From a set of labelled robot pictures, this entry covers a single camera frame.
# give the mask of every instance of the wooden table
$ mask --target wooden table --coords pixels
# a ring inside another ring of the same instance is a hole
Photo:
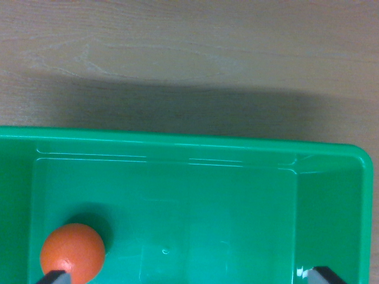
[[[0,124],[352,143],[377,164],[378,10],[369,1],[1,1]]]

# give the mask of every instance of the green plastic bin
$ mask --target green plastic bin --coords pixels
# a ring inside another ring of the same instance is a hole
[[[34,284],[44,239],[82,222],[107,250],[93,284],[307,283],[314,266],[367,284],[372,177],[355,146],[2,127],[0,282]]]

